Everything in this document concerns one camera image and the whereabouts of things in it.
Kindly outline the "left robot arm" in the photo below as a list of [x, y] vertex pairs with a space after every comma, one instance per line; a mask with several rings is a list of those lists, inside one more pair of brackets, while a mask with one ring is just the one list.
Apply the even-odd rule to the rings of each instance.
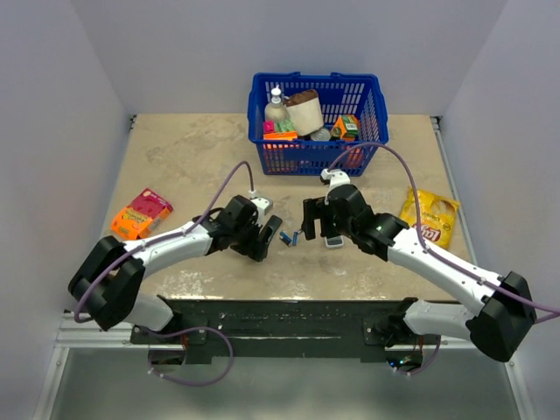
[[164, 298], [142, 293], [143, 280], [187, 259], [226, 249], [263, 261], [283, 223], [272, 207], [270, 199], [236, 195], [226, 206], [147, 240], [100, 239], [68, 285], [76, 310], [88, 313], [103, 331], [126, 322], [172, 343], [181, 333], [179, 315]]

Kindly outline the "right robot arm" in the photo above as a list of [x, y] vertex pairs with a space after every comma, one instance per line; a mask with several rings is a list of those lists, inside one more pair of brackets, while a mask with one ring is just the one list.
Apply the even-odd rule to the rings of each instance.
[[308, 240], [342, 235], [358, 249], [409, 270], [435, 284], [453, 304], [421, 299], [379, 326], [380, 333], [408, 344], [418, 335], [472, 342], [494, 361], [507, 362], [536, 322], [527, 280], [477, 267], [435, 244], [424, 246], [417, 231], [390, 213], [377, 213], [352, 184], [325, 197], [305, 199], [302, 229]]

